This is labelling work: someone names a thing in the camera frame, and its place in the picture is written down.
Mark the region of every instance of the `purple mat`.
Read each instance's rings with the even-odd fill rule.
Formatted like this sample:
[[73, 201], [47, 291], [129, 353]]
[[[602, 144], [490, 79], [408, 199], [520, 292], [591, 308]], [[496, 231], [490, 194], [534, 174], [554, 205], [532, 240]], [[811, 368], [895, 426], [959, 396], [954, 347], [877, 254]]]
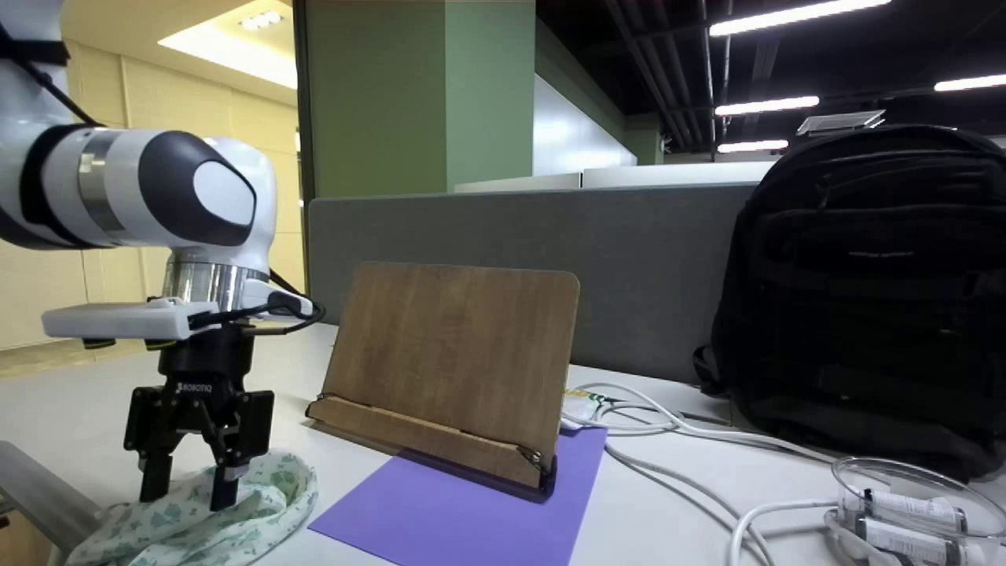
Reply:
[[313, 531], [402, 566], [568, 563], [603, 452], [603, 431], [560, 438], [556, 491], [543, 503], [391, 458]]

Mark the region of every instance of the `green wall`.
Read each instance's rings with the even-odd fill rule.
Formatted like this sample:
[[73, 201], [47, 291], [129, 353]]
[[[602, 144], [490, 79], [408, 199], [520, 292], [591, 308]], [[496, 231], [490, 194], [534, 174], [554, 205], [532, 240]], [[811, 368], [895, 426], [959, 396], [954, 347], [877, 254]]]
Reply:
[[447, 183], [530, 178], [534, 0], [447, 4]]
[[309, 194], [532, 174], [534, 0], [300, 0]]

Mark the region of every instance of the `gray partition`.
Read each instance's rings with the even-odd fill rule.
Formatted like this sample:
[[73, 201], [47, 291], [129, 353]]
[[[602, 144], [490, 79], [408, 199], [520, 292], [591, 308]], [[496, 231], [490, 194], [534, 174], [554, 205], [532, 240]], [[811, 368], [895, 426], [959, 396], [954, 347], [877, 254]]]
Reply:
[[748, 194], [751, 185], [313, 201], [309, 292], [341, 322], [366, 262], [574, 271], [574, 362], [691, 380]]

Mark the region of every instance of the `ceiling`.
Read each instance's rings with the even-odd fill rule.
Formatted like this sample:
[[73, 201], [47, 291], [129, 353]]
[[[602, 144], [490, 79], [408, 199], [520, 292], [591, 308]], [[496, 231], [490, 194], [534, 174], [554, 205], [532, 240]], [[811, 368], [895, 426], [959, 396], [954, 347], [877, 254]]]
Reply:
[[[157, 44], [168, 36], [244, 9], [246, 4], [250, 0], [66, 0], [64, 36], [94, 51], [121, 53], [292, 106], [295, 92], [289, 88], [213, 62], [202, 62]], [[292, 51], [292, 25], [286, 24], [284, 30], [260, 36], [257, 40], [275, 44], [277, 51]]]
[[1003, 0], [892, 0], [880, 9], [740, 37], [712, 24], [816, 0], [537, 0], [537, 17], [627, 115], [655, 115], [666, 147], [790, 138], [801, 115], [712, 121], [725, 102], [822, 94], [811, 115], [887, 110], [887, 122], [1006, 134], [1006, 88], [934, 94], [934, 83], [1006, 73]]

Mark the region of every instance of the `ceiling light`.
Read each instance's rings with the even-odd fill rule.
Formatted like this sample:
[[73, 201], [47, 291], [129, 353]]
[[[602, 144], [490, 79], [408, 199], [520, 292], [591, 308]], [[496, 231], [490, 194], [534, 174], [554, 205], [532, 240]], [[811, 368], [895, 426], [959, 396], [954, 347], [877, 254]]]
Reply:
[[938, 92], [976, 92], [976, 88], [1006, 88], [1006, 76], [971, 76], [971, 79], [938, 83]]
[[748, 31], [759, 31], [759, 30], [779, 30], [779, 25], [797, 25], [797, 24], [809, 24], [809, 20], [826, 20], [826, 17], [839, 17], [839, 14], [874, 9], [874, 8], [887, 8], [887, 4], [890, 0], [811, 4], [811, 8], [797, 8], [797, 9], [762, 14], [762, 17], [748, 17], [748, 20], [726, 20], [726, 24], [716, 24], [712, 30], [712, 36], [714, 37], [748, 36]]
[[257, 17], [252, 17], [252, 20], [244, 20], [244, 30], [250, 30], [250, 31], [266, 31], [266, 30], [280, 25], [280, 24], [284, 24], [280, 14], [257, 14]]
[[734, 144], [721, 144], [721, 153], [754, 153], [754, 151], [782, 151], [790, 147], [787, 138], [759, 138], [759, 143], [734, 143]]
[[157, 44], [234, 73], [295, 88], [292, 9], [284, 0], [244, 4], [240, 9], [183, 30]]
[[725, 105], [725, 106], [716, 106], [716, 116], [787, 115], [787, 110], [805, 110], [805, 106], [818, 106], [818, 105], [822, 105], [822, 97], [816, 97], [816, 94], [774, 97], [774, 102]]

